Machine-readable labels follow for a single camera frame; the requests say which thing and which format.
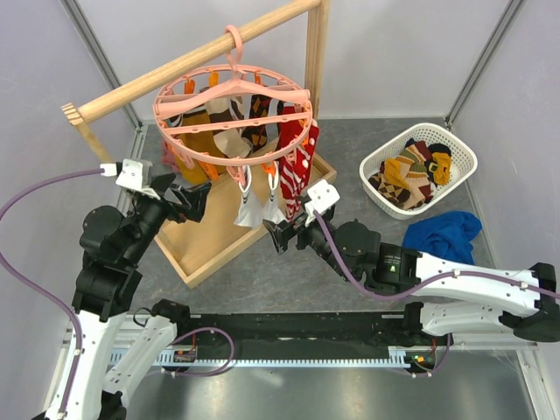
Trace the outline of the pink round clip hanger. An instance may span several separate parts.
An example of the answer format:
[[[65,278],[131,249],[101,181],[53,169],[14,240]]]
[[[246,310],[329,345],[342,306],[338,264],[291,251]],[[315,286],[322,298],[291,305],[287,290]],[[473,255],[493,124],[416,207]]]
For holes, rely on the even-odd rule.
[[[203,66],[192,70],[173,82],[164,85],[158,92],[152,109],[162,140],[172,148],[175,157],[189,168],[197,161],[206,173],[207,180],[216,180],[224,172],[239,175],[244,165],[267,165],[290,154],[304,140],[313,120],[311,93],[301,88],[281,74],[258,66],[242,64],[243,42],[236,27],[229,25],[227,34],[234,40],[234,50],[227,52],[227,64]],[[266,95],[271,98],[269,115],[264,118],[249,119],[252,95]],[[244,119],[232,122],[207,123],[182,126],[183,114],[206,109],[205,104],[212,99],[240,96],[244,107]],[[293,105],[296,113],[281,115],[277,105]],[[277,149],[279,123],[300,121],[302,132],[288,145]],[[207,152],[197,152],[181,142],[179,134],[203,131],[244,129],[250,125],[265,124],[268,133],[267,144],[246,157],[214,157]]]

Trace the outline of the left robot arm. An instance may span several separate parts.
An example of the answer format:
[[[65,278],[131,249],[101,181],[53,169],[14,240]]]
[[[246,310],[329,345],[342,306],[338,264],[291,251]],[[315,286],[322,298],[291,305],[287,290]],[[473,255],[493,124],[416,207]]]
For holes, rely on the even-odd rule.
[[[202,220],[211,183],[184,188],[174,175],[151,181],[150,197],[131,194],[133,207],[122,214],[99,206],[85,217],[80,238],[84,250],[76,279],[73,312],[81,329],[73,334],[80,360],[66,362],[51,406],[41,419],[124,419],[130,400],[159,354],[192,334],[187,306],[158,303],[126,354],[113,366],[117,334],[126,319],[142,275],[138,264],[167,221]]]

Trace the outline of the wooden hanger rack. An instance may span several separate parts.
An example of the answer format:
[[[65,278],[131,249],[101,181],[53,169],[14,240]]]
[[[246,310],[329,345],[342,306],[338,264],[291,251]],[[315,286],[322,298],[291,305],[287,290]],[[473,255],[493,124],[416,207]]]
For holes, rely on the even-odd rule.
[[[246,42],[300,15],[308,17],[304,85],[242,63]],[[195,287],[258,241],[268,222],[291,220],[317,177],[315,155],[326,1],[293,1],[113,91],[63,113],[105,168],[113,158],[91,123],[148,93],[163,162],[209,190],[201,222],[168,221],[157,245]]]

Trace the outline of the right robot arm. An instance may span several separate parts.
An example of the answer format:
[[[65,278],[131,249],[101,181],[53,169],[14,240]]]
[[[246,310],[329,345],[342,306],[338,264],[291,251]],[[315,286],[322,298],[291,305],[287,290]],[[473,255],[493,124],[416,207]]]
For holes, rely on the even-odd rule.
[[[413,297],[400,330],[410,344],[430,336],[505,329],[533,342],[559,340],[559,295],[552,265],[539,262],[518,271],[453,262],[424,251],[385,243],[357,220],[339,227],[321,216],[263,225],[276,251],[291,239],[311,248],[345,281],[375,301]]]

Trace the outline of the mustard yellow sock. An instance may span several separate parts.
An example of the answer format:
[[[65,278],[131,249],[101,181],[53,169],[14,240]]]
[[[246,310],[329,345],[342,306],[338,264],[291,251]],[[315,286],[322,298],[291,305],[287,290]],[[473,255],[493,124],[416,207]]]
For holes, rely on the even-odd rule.
[[[206,110],[183,114],[182,126],[200,125],[210,123],[210,117]],[[225,155],[218,149],[214,141],[212,131],[200,133],[179,134],[178,138],[183,145],[197,152],[207,152],[209,155],[224,158]],[[176,164],[183,178],[192,185],[199,185],[207,181],[207,174],[197,161],[193,162],[193,168],[189,169],[178,156],[175,157]]]

